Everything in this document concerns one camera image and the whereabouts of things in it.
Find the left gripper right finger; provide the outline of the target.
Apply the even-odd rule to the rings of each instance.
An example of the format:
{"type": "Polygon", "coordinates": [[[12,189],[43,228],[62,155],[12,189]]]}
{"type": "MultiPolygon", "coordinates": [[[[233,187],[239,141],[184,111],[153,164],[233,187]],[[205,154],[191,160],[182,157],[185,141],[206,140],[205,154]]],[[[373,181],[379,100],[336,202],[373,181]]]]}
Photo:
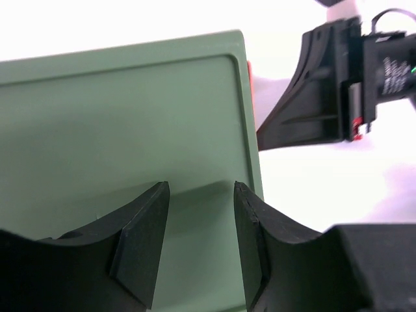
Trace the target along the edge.
{"type": "Polygon", "coordinates": [[[248,311],[414,311],[415,226],[345,224],[324,233],[235,183],[248,311]]]}

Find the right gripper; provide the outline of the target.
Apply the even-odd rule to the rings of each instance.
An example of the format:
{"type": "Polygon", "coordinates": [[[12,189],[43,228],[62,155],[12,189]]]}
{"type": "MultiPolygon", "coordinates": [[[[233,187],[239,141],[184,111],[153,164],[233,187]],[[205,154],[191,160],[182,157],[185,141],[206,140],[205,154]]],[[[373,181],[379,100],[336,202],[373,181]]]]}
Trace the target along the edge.
{"type": "Polygon", "coordinates": [[[257,130],[259,150],[355,141],[380,103],[415,95],[415,35],[361,35],[338,19],[302,36],[294,75],[257,130]]]}

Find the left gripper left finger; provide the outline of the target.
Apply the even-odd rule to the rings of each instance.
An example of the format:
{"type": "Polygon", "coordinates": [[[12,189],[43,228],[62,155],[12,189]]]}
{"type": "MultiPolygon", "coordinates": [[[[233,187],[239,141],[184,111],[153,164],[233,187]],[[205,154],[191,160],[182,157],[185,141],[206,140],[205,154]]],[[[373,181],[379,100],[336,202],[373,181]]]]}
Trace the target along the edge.
{"type": "Polygon", "coordinates": [[[161,258],[170,187],[57,239],[1,232],[2,311],[147,311],[161,258]]]}

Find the coral drawer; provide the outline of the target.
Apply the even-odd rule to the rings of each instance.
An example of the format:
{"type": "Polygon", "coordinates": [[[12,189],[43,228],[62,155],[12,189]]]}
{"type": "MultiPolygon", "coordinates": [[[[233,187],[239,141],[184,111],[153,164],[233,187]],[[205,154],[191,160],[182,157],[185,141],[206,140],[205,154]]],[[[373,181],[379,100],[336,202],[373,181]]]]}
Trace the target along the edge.
{"type": "Polygon", "coordinates": [[[251,99],[253,101],[254,98],[254,83],[253,83],[253,77],[252,77],[252,64],[251,62],[248,60],[247,61],[247,68],[248,68],[248,78],[249,78],[249,83],[250,83],[250,95],[251,95],[251,99]]]}

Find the green top drawer box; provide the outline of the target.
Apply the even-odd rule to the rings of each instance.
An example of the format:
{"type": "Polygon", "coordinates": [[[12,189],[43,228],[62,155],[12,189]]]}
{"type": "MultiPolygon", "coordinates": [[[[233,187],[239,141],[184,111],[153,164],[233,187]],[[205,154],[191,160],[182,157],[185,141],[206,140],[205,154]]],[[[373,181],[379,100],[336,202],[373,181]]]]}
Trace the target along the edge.
{"type": "Polygon", "coordinates": [[[57,239],[159,182],[147,311],[244,311],[234,184],[263,189],[240,31],[1,63],[1,232],[57,239]]]}

